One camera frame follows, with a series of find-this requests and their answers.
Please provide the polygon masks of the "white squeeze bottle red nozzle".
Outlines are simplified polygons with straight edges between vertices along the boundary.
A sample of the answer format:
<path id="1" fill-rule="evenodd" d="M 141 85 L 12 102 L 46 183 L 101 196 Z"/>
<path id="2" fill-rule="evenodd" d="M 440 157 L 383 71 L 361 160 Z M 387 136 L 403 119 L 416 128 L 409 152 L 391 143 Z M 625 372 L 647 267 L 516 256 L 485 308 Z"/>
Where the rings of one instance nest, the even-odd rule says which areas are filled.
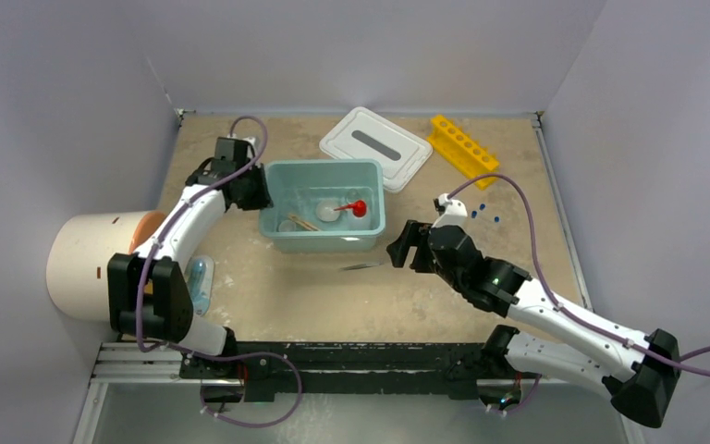
<path id="1" fill-rule="evenodd" d="M 336 207 L 335 212 L 345 216 L 345 228 L 350 231 L 373 229 L 373 209 L 364 200 L 353 201 Z"/>

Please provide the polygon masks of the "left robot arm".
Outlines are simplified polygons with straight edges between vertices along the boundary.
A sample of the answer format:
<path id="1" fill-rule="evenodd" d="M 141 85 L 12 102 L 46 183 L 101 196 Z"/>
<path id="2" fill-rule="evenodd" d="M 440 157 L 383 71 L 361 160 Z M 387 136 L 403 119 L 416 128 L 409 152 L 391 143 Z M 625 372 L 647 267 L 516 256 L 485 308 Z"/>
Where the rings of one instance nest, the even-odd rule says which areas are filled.
<path id="1" fill-rule="evenodd" d="M 262 210 L 272 204 L 258 139 L 217 139 L 214 155 L 185 180 L 169 216 L 132 253 L 115 253 L 106 268 L 110 327 L 139 339 L 157 339 L 202 354 L 214 377 L 238 369 L 239 354 L 227 344 L 226 327 L 193 306 L 184 272 L 210 229 L 232 206 Z"/>

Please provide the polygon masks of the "wooden stick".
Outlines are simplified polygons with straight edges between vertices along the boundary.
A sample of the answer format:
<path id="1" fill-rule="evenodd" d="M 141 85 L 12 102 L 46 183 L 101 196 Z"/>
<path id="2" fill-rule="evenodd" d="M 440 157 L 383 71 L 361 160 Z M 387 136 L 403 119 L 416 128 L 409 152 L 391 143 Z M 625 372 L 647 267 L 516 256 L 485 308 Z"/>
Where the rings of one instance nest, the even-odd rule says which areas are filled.
<path id="1" fill-rule="evenodd" d="M 301 218 L 300 216 L 294 214 L 294 213 L 289 213 L 288 214 L 288 220 L 292 221 L 295 223 L 297 226 L 301 227 L 304 230 L 307 231 L 320 231 L 320 229 L 312 224 L 311 222 Z"/>

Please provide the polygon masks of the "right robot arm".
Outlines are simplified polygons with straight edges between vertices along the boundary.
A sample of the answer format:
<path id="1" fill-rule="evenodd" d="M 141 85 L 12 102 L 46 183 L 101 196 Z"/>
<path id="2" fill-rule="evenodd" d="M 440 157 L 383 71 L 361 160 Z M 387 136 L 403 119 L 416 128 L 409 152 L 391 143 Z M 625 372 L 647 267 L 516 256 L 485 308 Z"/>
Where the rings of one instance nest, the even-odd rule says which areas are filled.
<path id="1" fill-rule="evenodd" d="M 542 374 L 607 398 L 623 416 L 660 427 L 680 378 L 675 336 L 609 321 L 546 293 L 539 278 L 517 265 L 482 254 L 460 227 L 434 228 L 410 220 L 386 252 L 392 266 L 435 274 L 473 307 L 535 327 L 554 342 L 499 327 L 482 352 L 493 376 L 509 371 Z"/>

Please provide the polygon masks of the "white bin lid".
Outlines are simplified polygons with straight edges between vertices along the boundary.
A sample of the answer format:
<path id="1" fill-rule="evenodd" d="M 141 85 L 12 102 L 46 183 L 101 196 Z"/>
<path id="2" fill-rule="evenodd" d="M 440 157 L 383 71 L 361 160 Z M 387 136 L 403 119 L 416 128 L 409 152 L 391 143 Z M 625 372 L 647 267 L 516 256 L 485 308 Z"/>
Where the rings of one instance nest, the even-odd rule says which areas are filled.
<path id="1" fill-rule="evenodd" d="M 371 159 L 383 172 L 386 191 L 403 191 L 430 158 L 429 142 L 375 112 L 351 109 L 319 141 L 319 148 L 335 159 Z"/>

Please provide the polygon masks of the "teal plastic bin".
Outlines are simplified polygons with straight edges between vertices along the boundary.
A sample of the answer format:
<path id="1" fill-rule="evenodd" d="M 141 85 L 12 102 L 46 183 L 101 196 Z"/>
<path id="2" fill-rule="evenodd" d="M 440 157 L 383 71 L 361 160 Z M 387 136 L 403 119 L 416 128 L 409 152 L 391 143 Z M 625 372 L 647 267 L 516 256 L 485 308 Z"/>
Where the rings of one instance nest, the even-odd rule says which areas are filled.
<path id="1" fill-rule="evenodd" d="M 273 206 L 258 227 L 282 253 L 356 253 L 386 230 L 383 171 L 374 160 L 285 160 L 265 168 Z"/>

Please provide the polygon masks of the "small glass flask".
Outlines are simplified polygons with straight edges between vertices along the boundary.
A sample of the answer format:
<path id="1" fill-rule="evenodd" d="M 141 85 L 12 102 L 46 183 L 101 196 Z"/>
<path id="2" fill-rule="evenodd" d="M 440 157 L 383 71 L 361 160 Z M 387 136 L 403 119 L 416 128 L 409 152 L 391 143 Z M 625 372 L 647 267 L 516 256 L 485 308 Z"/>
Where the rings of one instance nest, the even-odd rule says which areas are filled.
<path id="1" fill-rule="evenodd" d="M 344 196 L 344 205 L 354 204 L 362 199 L 363 196 L 359 189 L 349 189 L 346 191 Z"/>

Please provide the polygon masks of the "white porcelain dish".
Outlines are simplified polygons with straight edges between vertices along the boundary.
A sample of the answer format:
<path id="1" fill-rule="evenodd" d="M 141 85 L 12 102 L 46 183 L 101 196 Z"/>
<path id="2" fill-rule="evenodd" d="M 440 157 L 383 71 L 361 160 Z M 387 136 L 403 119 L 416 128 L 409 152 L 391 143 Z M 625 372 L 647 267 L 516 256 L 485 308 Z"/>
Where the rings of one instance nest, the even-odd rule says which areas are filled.
<path id="1" fill-rule="evenodd" d="M 317 219 L 322 222 L 333 223 L 340 217 L 340 213 L 337 208 L 338 204 L 335 200 L 322 200 L 315 208 L 315 215 Z"/>

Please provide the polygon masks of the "small white crucible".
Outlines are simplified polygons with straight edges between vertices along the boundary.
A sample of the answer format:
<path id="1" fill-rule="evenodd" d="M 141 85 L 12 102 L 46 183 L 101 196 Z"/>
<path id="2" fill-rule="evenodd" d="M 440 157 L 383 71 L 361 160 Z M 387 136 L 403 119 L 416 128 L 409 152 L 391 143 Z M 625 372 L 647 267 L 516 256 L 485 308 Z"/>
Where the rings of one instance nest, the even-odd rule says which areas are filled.
<path id="1" fill-rule="evenodd" d="M 280 222 L 277 226 L 277 231 L 278 232 L 294 232 L 298 229 L 297 224 L 290 220 L 290 219 L 285 219 L 282 222 Z"/>

